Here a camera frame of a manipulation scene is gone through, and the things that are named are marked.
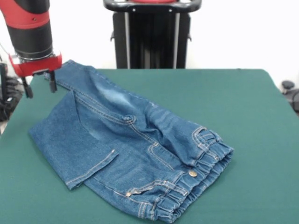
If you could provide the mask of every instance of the black object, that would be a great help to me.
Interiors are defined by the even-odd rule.
[[[104,7],[115,12],[136,12],[136,13],[167,13],[171,10],[174,13],[190,13],[201,7],[201,0],[190,2],[175,1],[171,3],[136,3],[132,1],[104,0]]]
[[[299,112],[299,89],[292,89],[295,87],[295,83],[291,81],[283,81],[282,86],[284,89],[283,95],[293,110]]]
[[[14,49],[20,57],[38,59],[53,51],[50,21],[33,29],[7,28]]]
[[[22,77],[21,80],[23,82],[26,97],[32,99],[33,98],[33,91],[31,89],[30,85],[28,85],[28,83],[26,81],[26,78]]]
[[[57,86],[56,86],[56,80],[55,80],[55,72],[50,71],[50,89],[51,92],[56,92],[57,91]]]
[[[50,0],[14,0],[29,13],[42,14],[49,10]]]
[[[190,38],[189,12],[201,0],[188,3],[135,3],[104,0],[112,11],[118,69],[185,68]]]
[[[290,90],[291,88],[295,87],[295,83],[291,82],[291,81],[283,81],[282,82],[282,86],[284,89],[286,89],[287,91]]]
[[[9,116],[15,110],[23,92],[16,78],[7,76],[7,65],[0,63],[1,86],[0,86],[0,122],[9,120]]]

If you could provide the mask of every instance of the white wall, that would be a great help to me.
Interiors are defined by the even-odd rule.
[[[50,2],[53,40],[64,61],[115,68],[113,13],[102,1]],[[3,17],[0,30],[2,45],[13,52]],[[277,86],[285,79],[299,86],[298,0],[203,0],[192,13],[191,36],[187,68],[262,68]]]

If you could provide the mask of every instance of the metal button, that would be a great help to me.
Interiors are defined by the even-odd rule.
[[[197,177],[197,173],[194,170],[189,170],[189,175],[192,177]]]

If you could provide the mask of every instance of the blue denim jeans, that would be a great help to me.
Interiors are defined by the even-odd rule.
[[[68,61],[56,77],[70,91],[29,133],[70,190],[84,183],[128,214],[172,223],[231,160],[217,133],[91,66]]]

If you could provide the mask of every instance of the green felt surface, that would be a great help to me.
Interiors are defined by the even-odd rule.
[[[216,131],[230,165],[178,224],[299,223],[299,119],[263,70],[103,70],[122,87]],[[35,77],[0,139],[0,224],[150,223],[85,185],[69,191],[28,135],[66,94]]]

